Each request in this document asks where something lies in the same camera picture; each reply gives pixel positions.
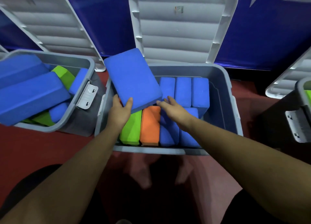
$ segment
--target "plastic storage bin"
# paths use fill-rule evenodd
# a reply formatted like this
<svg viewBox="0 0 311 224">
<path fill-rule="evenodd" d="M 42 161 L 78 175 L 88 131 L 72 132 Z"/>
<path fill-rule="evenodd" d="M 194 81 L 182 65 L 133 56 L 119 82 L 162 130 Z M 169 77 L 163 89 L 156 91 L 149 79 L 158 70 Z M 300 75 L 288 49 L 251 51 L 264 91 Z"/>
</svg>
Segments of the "plastic storage bin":
<svg viewBox="0 0 311 224">
<path fill-rule="evenodd" d="M 263 130 L 262 143 L 311 164 L 311 107 L 305 90 L 311 90 L 311 77 L 297 81 L 256 123 Z"/>
<path fill-rule="evenodd" d="M 231 93 L 231 82 L 228 73 L 223 67 L 216 64 L 149 64 L 149 67 L 158 82 L 162 76 L 208 78 L 210 84 L 210 107 L 204 114 L 204 120 L 225 130 L 243 135 L 235 98 Z M 108 112 L 112 106 L 112 97 L 116 93 L 110 79 L 108 79 L 106 86 L 107 92 L 97 120 L 95 136 L 106 127 Z M 123 145 L 119 141 L 116 143 L 114 151 L 172 155 L 208 155 L 201 148 L 132 147 Z"/>
<path fill-rule="evenodd" d="M 95 63 L 90 57 L 79 55 L 68 55 L 59 53 L 50 53 L 43 51 L 31 51 L 31 50 L 15 50 L 6 55 L 5 58 L 19 54 L 33 53 L 41 59 L 45 64 L 60 65 L 68 69 L 74 76 L 76 76 L 81 68 L 88 69 L 78 92 L 73 96 L 68 109 L 61 120 L 51 127 L 40 126 L 35 124 L 17 123 L 16 127 L 41 131 L 41 132 L 53 132 L 60 130 L 76 135 L 90 136 L 93 134 L 99 107 L 102 101 L 102 97 L 105 94 L 105 87 L 103 86 L 99 76 L 94 71 Z M 85 99 L 84 91 L 87 87 L 95 86 L 93 101 Z"/>
</svg>

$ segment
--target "right hand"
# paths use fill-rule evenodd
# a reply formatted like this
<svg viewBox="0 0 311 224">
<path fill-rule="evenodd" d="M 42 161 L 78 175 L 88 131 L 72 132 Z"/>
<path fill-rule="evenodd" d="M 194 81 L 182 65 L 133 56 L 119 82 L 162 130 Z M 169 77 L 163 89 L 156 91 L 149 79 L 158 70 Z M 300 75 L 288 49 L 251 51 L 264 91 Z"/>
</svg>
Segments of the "right hand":
<svg viewBox="0 0 311 224">
<path fill-rule="evenodd" d="M 160 106 L 167 114 L 167 116 L 177 123 L 180 129 L 189 132 L 192 121 L 196 118 L 188 113 L 181 105 L 170 96 L 164 101 L 157 101 L 156 104 Z"/>
</svg>

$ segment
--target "red floor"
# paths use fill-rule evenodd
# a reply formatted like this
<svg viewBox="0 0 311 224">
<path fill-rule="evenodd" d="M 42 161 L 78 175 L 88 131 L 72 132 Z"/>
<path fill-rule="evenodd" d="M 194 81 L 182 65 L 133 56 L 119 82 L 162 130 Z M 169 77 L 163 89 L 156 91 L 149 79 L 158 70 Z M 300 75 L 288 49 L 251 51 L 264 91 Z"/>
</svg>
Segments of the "red floor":
<svg viewBox="0 0 311 224">
<path fill-rule="evenodd" d="M 104 82 L 107 74 L 100 73 Z M 244 136 L 252 120 L 276 100 L 256 94 L 251 82 L 232 81 Z M 0 205 L 22 178 L 64 163 L 92 137 L 42 133 L 0 125 Z M 183 213 L 190 223 L 220 223 L 239 184 L 210 156 L 161 156 L 114 152 L 98 183 L 111 223 L 175 223 Z"/>
</svg>

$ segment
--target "bin latch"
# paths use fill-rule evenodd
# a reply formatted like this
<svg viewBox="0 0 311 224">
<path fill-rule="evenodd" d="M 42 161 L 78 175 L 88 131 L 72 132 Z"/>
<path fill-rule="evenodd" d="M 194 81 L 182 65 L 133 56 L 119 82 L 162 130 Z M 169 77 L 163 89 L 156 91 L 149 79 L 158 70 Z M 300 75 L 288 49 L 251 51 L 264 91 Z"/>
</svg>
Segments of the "bin latch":
<svg viewBox="0 0 311 224">
<path fill-rule="evenodd" d="M 91 85 L 88 81 L 76 105 L 82 109 L 89 109 L 97 91 L 98 86 Z"/>
</svg>

